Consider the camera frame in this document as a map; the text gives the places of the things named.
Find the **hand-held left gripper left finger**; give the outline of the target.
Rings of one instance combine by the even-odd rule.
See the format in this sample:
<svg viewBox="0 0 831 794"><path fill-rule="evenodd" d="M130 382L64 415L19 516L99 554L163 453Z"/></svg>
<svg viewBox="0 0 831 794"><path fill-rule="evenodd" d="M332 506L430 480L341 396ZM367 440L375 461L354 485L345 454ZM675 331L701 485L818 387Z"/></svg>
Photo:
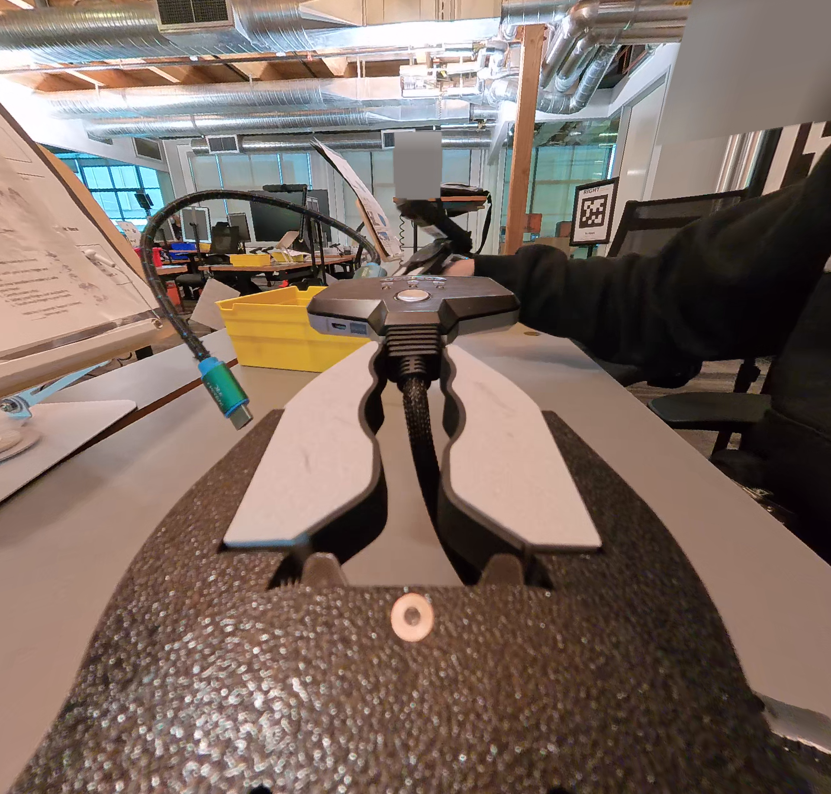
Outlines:
<svg viewBox="0 0 831 794"><path fill-rule="evenodd" d="M361 346L286 404L226 547L356 554L379 536L387 522L379 355L379 343Z"/></svg>

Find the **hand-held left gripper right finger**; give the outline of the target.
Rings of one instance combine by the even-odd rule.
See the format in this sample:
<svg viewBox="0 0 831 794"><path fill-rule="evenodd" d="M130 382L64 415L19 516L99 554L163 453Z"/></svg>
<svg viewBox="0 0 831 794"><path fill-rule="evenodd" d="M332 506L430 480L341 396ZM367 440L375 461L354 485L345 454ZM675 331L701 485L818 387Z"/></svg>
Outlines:
<svg viewBox="0 0 831 794"><path fill-rule="evenodd" d="M441 538L458 555L587 552L602 541L544 415L457 344L444 351Z"/></svg>

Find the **grey usb hub with button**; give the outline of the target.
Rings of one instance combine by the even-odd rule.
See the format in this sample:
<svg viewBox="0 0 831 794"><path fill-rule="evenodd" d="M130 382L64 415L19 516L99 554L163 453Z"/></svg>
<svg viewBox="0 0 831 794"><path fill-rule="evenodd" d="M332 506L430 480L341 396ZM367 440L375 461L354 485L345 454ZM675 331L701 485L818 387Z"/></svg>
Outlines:
<svg viewBox="0 0 831 794"><path fill-rule="evenodd" d="M341 280L307 305L318 332L380 342L380 375L402 386L441 375L442 352L462 334L511 327L516 296L483 277L404 275Z"/></svg>

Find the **yellow bin with black divider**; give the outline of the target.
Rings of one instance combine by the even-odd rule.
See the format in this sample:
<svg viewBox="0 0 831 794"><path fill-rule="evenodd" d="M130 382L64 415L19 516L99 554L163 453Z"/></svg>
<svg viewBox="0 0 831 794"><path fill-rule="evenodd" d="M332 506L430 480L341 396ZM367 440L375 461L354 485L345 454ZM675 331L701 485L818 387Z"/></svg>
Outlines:
<svg viewBox="0 0 831 794"><path fill-rule="evenodd" d="M216 306L240 365L321 373L369 339L323 334L307 306L323 286L295 286L218 301Z"/></svg>

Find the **person's right forearm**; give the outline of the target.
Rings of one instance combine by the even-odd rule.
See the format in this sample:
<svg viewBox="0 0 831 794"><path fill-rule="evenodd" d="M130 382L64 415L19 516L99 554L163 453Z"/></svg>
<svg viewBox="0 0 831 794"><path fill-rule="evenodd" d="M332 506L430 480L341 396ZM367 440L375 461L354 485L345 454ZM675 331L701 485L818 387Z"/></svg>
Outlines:
<svg viewBox="0 0 831 794"><path fill-rule="evenodd" d="M830 157L800 183L682 228L652 256L568 259L531 245L479 256L473 274L512 291L519 321L651 375L773 355L830 251Z"/></svg>

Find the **tilted document stand with sheet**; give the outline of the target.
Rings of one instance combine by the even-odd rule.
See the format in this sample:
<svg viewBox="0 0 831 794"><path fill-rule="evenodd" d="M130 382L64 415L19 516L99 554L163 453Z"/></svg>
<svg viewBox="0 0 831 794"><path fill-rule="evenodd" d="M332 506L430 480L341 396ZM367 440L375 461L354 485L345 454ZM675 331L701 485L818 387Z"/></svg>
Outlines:
<svg viewBox="0 0 831 794"><path fill-rule="evenodd" d="M400 260L400 241L395 231L390 227L387 215L370 188L364 184L342 155L331 150L317 138L312 139L312 145L326 159L328 164L339 172L355 194L359 211L369 233L369 239L375 246L380 259L382 261Z"/></svg>

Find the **large black monitor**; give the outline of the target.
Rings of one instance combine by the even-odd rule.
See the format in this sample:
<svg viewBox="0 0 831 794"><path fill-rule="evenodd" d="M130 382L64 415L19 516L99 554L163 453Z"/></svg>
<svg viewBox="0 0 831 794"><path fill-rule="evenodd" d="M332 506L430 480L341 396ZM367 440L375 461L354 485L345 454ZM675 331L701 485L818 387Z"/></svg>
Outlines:
<svg viewBox="0 0 831 794"><path fill-rule="evenodd" d="M272 192L274 197L285 199L295 204L301 204L302 192ZM316 200L318 210L322 214L329 215L329 200L326 189L310 189L306 192L306 204L308 198ZM289 230L299 230L302 216L291 211L278 207L266 206L260 203L248 204L251 213L253 241L259 244L275 245ZM329 226L321 226L325 243L331 243L332 235Z"/></svg>

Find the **marker sign on stand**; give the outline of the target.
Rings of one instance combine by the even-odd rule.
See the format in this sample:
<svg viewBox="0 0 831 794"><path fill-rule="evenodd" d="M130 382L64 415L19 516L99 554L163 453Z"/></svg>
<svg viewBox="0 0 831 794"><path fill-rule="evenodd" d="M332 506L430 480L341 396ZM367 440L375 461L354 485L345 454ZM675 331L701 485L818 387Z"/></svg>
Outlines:
<svg viewBox="0 0 831 794"><path fill-rule="evenodd" d="M569 245L607 245L618 194L618 177L575 187Z"/></svg>

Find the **instruction sheet on book stand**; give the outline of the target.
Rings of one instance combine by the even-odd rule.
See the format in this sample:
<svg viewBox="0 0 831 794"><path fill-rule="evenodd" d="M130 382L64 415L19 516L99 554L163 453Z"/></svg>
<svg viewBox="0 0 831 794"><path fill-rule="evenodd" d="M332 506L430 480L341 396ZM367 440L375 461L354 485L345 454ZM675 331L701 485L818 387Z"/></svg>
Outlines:
<svg viewBox="0 0 831 794"><path fill-rule="evenodd" d="M44 152L64 176L71 173L62 162ZM79 186L82 199L89 205L95 202L80 182ZM95 212L106 216L98 204ZM117 235L113 243L121 249L132 249L114 228ZM145 282L133 249L127 258ZM44 400L93 368L151 344L169 332L170 326L158 318L156 301L155 304L156 315L151 320L102 330L84 339L50 343L20 358L2 359L1 353L3 500L136 410L136 402L131 400Z"/></svg>

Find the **printed instruction sheet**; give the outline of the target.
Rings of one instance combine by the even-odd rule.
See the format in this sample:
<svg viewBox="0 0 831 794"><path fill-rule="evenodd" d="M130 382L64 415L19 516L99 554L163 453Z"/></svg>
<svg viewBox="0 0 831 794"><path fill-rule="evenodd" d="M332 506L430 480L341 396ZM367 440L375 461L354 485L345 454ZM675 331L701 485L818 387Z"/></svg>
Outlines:
<svg viewBox="0 0 831 794"><path fill-rule="evenodd" d="M96 202L2 110L1 353L20 358L155 317L155 300Z"/></svg>

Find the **wooden post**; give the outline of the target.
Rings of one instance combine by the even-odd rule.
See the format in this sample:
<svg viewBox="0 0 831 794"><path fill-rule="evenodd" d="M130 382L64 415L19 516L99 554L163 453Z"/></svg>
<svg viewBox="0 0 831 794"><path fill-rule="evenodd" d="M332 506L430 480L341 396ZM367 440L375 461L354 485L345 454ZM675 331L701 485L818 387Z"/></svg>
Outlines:
<svg viewBox="0 0 831 794"><path fill-rule="evenodd" d="M536 102L545 32L546 28L543 24L527 25L523 31L506 216L505 255L516 253L522 246L525 236Z"/></svg>

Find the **long silver air duct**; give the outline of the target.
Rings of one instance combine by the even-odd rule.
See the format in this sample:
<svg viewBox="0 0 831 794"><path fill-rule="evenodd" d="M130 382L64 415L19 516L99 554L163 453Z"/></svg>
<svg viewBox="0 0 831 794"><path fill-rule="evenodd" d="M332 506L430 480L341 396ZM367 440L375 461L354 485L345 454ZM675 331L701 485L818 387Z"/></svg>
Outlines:
<svg viewBox="0 0 831 794"><path fill-rule="evenodd" d="M328 78L265 82L226 82L166 87L103 88L33 93L55 116L78 118L278 113L289 110L345 110L361 107L427 108L438 103L495 107L475 87L403 86L399 77Z"/></svg>

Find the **silver air duct with vent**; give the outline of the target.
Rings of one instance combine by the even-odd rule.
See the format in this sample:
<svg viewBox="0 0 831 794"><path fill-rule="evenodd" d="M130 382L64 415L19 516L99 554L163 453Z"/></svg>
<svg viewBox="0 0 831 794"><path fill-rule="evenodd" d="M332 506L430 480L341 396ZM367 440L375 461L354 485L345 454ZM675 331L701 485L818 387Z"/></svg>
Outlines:
<svg viewBox="0 0 831 794"><path fill-rule="evenodd" d="M379 23L345 13L349 0L95 1L86 5L2 12L4 52L47 62L188 58L201 55L427 48L496 39L529 24L554 27L577 6L590 27L631 30L683 27L687 0L462 0L450 19L403 19L396 10Z"/></svg>

